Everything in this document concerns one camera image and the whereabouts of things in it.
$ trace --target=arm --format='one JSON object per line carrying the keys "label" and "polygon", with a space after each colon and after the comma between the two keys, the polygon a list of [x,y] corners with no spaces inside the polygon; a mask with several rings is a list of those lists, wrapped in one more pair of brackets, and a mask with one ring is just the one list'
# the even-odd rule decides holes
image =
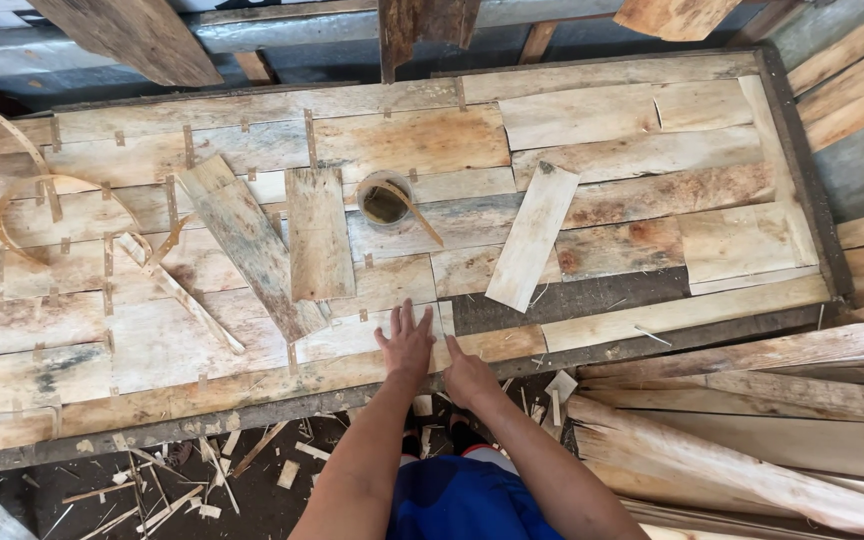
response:
{"label": "arm", "polygon": [[388,373],[385,382],[335,447],[290,538],[385,537],[405,415],[428,373],[435,342],[431,325],[431,306],[415,326],[412,300],[405,300],[391,311],[391,337],[375,330]]}
{"label": "arm", "polygon": [[446,338],[448,395],[469,409],[509,453],[542,515],[566,540],[648,540],[618,497],[502,392],[489,365]]}

